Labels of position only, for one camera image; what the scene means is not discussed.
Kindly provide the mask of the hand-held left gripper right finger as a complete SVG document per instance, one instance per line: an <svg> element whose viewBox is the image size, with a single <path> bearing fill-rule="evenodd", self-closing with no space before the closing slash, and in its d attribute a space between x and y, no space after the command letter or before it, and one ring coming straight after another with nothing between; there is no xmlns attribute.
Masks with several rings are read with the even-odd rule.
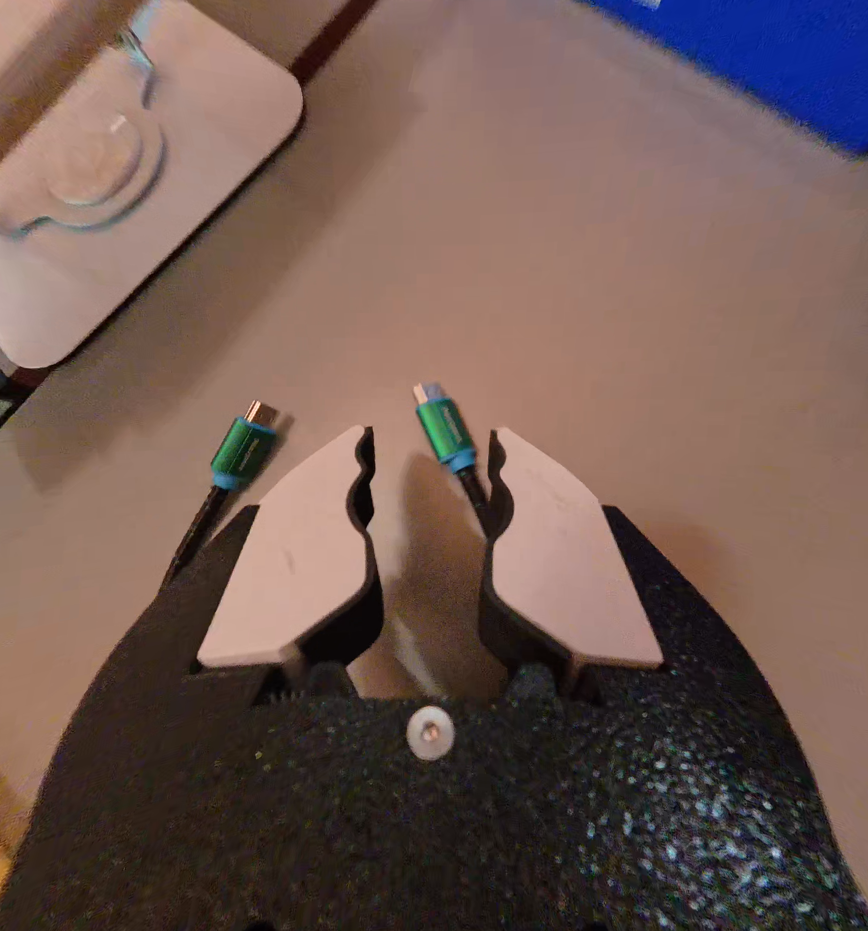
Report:
<svg viewBox="0 0 868 931"><path fill-rule="evenodd" d="M558 695L596 696L598 669L658 670L664 654L603 505L507 426L490 436L494 520L478 633L510 677L549 670Z"/></svg>

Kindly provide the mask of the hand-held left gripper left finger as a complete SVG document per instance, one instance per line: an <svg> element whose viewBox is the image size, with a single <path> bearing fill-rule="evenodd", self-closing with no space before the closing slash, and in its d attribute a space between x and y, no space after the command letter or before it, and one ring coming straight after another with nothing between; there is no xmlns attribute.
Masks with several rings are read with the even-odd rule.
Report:
<svg viewBox="0 0 868 931"><path fill-rule="evenodd" d="M354 425L264 495L199 647L203 668L348 666L376 642L374 472L372 429Z"/></svg>

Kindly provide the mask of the blue plastic bin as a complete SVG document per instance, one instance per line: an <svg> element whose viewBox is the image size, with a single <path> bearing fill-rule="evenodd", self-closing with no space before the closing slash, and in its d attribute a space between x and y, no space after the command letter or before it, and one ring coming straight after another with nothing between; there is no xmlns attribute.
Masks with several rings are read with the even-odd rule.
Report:
<svg viewBox="0 0 868 931"><path fill-rule="evenodd" d="M827 142L868 155L868 1L587 5Z"/></svg>

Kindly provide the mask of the grey desk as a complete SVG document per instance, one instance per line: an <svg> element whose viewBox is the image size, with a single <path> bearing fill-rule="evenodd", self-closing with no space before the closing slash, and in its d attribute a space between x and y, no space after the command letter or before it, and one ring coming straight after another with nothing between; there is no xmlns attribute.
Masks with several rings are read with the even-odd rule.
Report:
<svg viewBox="0 0 868 931"><path fill-rule="evenodd" d="M572 2L379 2L299 135L0 432L0 803L32 806L233 412L270 483L371 425L372 695L498 689L452 392L620 507L753 653L868 885L868 161Z"/></svg>

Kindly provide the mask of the sign stand with printed sheet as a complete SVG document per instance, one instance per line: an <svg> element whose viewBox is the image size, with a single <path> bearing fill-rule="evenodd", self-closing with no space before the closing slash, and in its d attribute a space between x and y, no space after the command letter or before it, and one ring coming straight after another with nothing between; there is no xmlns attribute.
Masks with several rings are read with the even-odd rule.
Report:
<svg viewBox="0 0 868 931"><path fill-rule="evenodd" d="M0 2L0 371L77 350L303 109L189 2Z"/></svg>

